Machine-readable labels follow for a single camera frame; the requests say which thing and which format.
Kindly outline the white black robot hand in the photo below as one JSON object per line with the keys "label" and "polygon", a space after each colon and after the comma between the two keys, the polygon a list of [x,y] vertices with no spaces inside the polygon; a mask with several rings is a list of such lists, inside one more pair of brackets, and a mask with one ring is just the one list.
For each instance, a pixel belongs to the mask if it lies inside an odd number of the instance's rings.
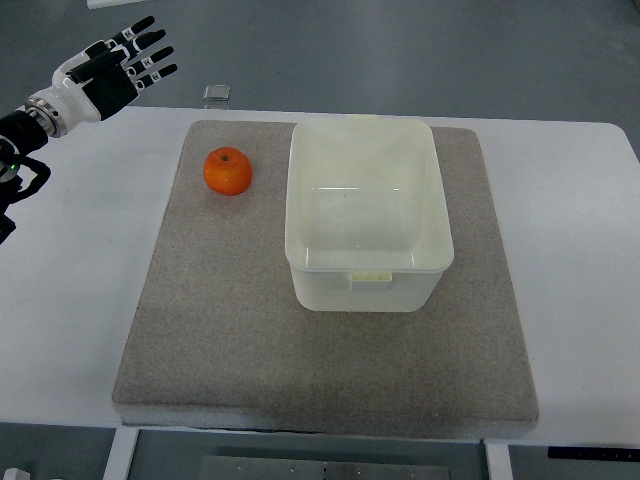
{"label": "white black robot hand", "polygon": [[54,71],[51,85],[29,97],[26,113],[48,136],[59,138],[83,122],[112,117],[175,73],[175,64],[163,63],[174,49],[155,47],[166,32],[153,31],[154,22],[147,16],[66,60]]}

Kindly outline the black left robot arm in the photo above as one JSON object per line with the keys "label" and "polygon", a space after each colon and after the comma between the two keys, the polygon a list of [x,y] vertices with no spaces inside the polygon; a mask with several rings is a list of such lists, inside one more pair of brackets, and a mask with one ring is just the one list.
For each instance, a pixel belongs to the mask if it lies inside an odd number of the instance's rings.
{"label": "black left robot arm", "polygon": [[44,121],[32,111],[16,110],[1,118],[1,242],[16,230],[7,209],[38,193],[50,178],[50,168],[30,157],[47,142]]}

